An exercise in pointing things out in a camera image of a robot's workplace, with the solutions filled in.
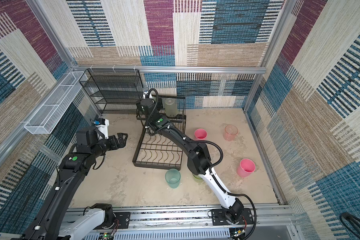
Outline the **pale frosted green cup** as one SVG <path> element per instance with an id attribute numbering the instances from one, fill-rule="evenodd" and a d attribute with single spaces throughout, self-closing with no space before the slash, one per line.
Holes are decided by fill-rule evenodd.
<path id="1" fill-rule="evenodd" d="M 165 107 L 165 113 L 169 118 L 174 118 L 178 115 L 178 105 L 176 99 L 165 98 L 164 107 Z"/>

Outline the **teal frosted cup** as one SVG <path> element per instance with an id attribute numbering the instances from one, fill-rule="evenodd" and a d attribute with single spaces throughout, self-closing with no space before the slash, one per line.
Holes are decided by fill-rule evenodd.
<path id="1" fill-rule="evenodd" d="M 170 169 L 165 174 L 165 180 L 170 188 L 176 189 L 180 185 L 181 173 L 176 169 Z"/>

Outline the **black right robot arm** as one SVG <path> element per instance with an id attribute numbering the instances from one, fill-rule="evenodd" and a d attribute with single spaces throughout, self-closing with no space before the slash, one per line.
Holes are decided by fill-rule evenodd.
<path id="1" fill-rule="evenodd" d="M 222 149 L 211 141 L 195 141 L 185 135 L 170 119 L 158 112 L 157 103 L 153 99 L 139 100 L 137 108 L 139 114 L 146 117 L 145 129 L 148 133 L 151 136 L 159 134 L 166 137 L 181 148 L 188 157 L 188 169 L 207 183 L 225 209 L 225 219 L 230 224 L 239 222 L 244 206 L 229 192 L 214 169 L 223 160 Z"/>

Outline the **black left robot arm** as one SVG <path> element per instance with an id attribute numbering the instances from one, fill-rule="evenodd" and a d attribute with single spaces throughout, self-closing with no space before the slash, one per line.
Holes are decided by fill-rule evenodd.
<path id="1" fill-rule="evenodd" d="M 86 127 L 76 133 L 77 143 L 70 148 L 58 167 L 53 189 L 38 214 L 23 232 L 22 240 L 57 240 L 64 215 L 78 187 L 88 175 L 96 158 L 124 148 L 128 134 L 106 137 L 98 127 Z"/>

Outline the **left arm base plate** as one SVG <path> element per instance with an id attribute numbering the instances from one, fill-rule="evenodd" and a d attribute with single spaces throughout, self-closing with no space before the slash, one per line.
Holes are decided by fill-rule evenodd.
<path id="1" fill-rule="evenodd" d="M 120 230 L 129 228 L 131 212 L 114 212 L 114 215 L 115 221 L 110 227 L 98 226 L 95 230 Z"/>

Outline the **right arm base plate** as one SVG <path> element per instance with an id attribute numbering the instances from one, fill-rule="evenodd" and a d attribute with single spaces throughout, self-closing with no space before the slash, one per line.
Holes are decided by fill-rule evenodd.
<path id="1" fill-rule="evenodd" d="M 239 215 L 238 221 L 236 223 L 231 223 L 226 219 L 226 210 L 224 209 L 212 209 L 207 212 L 209 218 L 213 221 L 213 226 L 223 226 L 223 225 L 253 225 L 254 224 L 254 214 L 251 209 L 244 208 L 242 213 Z"/>

